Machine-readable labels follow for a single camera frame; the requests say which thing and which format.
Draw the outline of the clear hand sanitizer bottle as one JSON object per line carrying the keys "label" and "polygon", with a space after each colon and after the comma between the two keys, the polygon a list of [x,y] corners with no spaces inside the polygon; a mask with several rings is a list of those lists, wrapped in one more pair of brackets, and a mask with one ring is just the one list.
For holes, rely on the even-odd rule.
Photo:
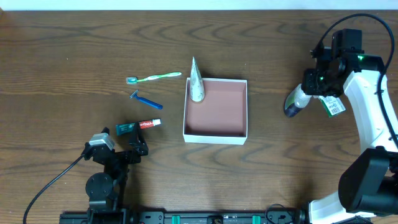
{"label": "clear hand sanitizer bottle", "polygon": [[285,99],[284,114],[286,117],[294,117],[308,105],[311,98],[311,95],[306,95],[302,90],[302,84],[298,84],[298,86]]}

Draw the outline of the green white soap box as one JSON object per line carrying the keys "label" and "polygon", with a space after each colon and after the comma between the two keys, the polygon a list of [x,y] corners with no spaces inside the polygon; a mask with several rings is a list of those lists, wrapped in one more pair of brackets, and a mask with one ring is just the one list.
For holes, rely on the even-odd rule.
{"label": "green white soap box", "polygon": [[345,106],[339,98],[336,98],[334,96],[319,96],[318,99],[321,101],[329,118],[337,116],[346,111]]}

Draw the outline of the white lotion tube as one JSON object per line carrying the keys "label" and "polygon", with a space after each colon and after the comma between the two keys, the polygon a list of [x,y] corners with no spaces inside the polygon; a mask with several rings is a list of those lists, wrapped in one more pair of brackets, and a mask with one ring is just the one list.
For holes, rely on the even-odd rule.
{"label": "white lotion tube", "polygon": [[190,99],[193,102],[201,103],[205,98],[205,88],[201,73],[198,69],[195,57],[192,58],[192,67],[190,72]]}

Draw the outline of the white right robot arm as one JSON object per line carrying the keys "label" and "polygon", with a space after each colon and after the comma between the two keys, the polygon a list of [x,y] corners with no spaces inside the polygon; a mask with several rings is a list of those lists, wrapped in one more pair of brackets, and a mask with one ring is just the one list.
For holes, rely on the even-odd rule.
{"label": "white right robot arm", "polygon": [[348,97],[361,146],[360,156],[340,177],[338,191],[309,203],[310,223],[361,223],[397,214],[397,146],[389,132],[397,117],[381,74],[382,58],[365,54],[361,46],[361,30],[336,31],[331,47],[314,51],[316,67],[304,73],[306,95]]}

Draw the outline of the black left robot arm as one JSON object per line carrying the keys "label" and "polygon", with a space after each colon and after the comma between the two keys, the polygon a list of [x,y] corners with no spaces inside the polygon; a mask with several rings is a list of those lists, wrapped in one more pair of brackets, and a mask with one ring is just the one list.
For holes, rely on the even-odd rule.
{"label": "black left robot arm", "polygon": [[86,183],[89,196],[89,209],[93,212],[116,211],[123,203],[129,166],[140,163],[141,157],[148,155],[149,148],[142,135],[139,123],[134,123],[129,132],[130,150],[116,152],[115,142],[104,128],[85,144],[83,158],[104,166],[102,172],[92,175]]}

